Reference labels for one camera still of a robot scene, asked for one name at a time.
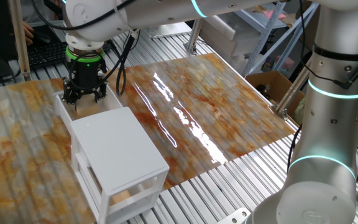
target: green ring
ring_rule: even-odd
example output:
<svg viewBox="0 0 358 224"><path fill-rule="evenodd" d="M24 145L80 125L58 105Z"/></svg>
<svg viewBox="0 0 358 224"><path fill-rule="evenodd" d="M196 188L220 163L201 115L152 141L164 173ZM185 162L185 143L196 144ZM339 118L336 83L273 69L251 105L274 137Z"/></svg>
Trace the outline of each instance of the green ring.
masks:
<svg viewBox="0 0 358 224"><path fill-rule="evenodd" d="M73 54L69 51L68 47L66 48L66 55L67 55L69 58L73 59L73 60L76 60L76 59L77 59L77 56L73 55ZM80 58L80 59L78 59L79 62L83 62L83 63L98 62L98 61L100 61L100 60L101 60L101 57L100 57L100 56L98 56L98 57L96 57L96 58Z"/></svg>

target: shelf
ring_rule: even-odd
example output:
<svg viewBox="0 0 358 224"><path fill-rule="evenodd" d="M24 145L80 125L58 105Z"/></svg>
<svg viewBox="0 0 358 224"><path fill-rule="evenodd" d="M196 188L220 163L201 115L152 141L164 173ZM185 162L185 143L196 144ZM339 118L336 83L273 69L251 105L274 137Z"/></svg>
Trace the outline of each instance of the shelf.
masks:
<svg viewBox="0 0 358 224"><path fill-rule="evenodd" d="M264 4L262 7L266 9L275 9L276 5L273 3ZM243 20L248 22L253 28L257 29L259 32L263 33L266 31L267 22L269 19L262 13L258 12L247 12L246 10L240 10L236 13L239 17L241 17ZM273 25L273 29L283 28L287 25L283 23L280 20L275 21Z"/></svg>

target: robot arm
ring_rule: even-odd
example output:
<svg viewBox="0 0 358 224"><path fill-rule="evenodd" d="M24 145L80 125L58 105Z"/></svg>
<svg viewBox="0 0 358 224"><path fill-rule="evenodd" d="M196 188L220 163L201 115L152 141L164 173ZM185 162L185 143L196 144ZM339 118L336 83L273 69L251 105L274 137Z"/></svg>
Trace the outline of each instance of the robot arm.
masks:
<svg viewBox="0 0 358 224"><path fill-rule="evenodd" d="M89 22L114 8L113 1L68 0L66 23ZM356 213L358 78L348 89L332 81L347 82L358 71L358 0L314 1L322 4L310 67L317 76L310 75L303 134L283 188L262 202L247 224L350 224ZM268 2L272 0L136 0L119 11L121 16L70 32L68 61L85 52L102 53L103 41L129 27L188 21ZM82 73L75 74L84 85L98 80L100 61L93 62L81 63L77 71ZM84 94L103 94L88 91Z"/></svg>

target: metal pole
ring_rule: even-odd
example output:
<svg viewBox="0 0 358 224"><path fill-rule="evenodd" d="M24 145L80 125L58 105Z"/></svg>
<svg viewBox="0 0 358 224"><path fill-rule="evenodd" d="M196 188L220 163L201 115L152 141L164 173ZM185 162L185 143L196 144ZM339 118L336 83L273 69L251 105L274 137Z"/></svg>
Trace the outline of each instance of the metal pole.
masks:
<svg viewBox="0 0 358 224"><path fill-rule="evenodd" d="M198 35L200 34L202 25L203 25L202 19L196 19L194 21L194 25L193 25L193 29L191 30L189 42L184 44L185 49L189 54L195 55L197 53L196 42L198 39Z"/></svg>
<svg viewBox="0 0 358 224"><path fill-rule="evenodd" d="M20 70L25 81L31 80L30 64L27 56L27 46L25 44L22 8L20 0L8 0L11 10L13 29L16 38L16 49L19 57Z"/></svg>
<svg viewBox="0 0 358 224"><path fill-rule="evenodd" d="M292 102L298 91L301 89L303 84L307 81L309 77L309 71L307 68L303 68L301 73L298 75L298 78L293 82L290 89L287 91L281 102L279 102L278 106L276 107L276 112L278 115L282 116L284 119L287 118L287 107Z"/></svg>
<svg viewBox="0 0 358 224"><path fill-rule="evenodd" d="M304 16L305 17L305 27L309 24L311 18L313 17L314 13L316 12L318 6L319 6L319 4L315 3L315 2L312 3L312 5L310 6L310 8L312 8L312 11L307 16ZM298 42L299 38L301 37L302 33L303 33L303 29L302 29L302 25L300 24L296 28L295 33L293 34L290 42L288 43L287 47L285 48L284 52L282 53L280 59L274 65L273 70L277 71L278 69L280 69L283 66L284 62L287 60L289 54L291 53L291 51L295 47L295 45Z"/></svg>
<svg viewBox="0 0 358 224"><path fill-rule="evenodd" d="M280 13L283 11L283 8L285 6L285 3L277 2L276 8L273 11L272 16L267 22L266 30L260 35L259 42L250 56L248 63L246 65L246 68L244 69L242 76L246 76L250 73L252 66L254 65L254 62L256 58L258 57L259 53L262 51L264 45L266 44L267 39L269 38L270 33L272 32L273 25L277 21Z"/></svg>

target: cardboard box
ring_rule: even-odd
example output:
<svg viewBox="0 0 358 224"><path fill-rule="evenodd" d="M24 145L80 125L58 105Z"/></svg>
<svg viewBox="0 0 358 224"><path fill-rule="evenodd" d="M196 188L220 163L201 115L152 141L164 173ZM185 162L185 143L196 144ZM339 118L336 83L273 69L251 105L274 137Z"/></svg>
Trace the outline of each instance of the cardboard box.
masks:
<svg viewBox="0 0 358 224"><path fill-rule="evenodd" d="M277 103L284 98L285 94L292 86L292 83L278 71L247 75L246 80L255 88L258 85L271 84L272 88L267 92L270 95L269 100L274 100ZM296 107L298 107L299 102L304 97L305 94L299 91L287 108L288 115L293 116Z"/></svg>

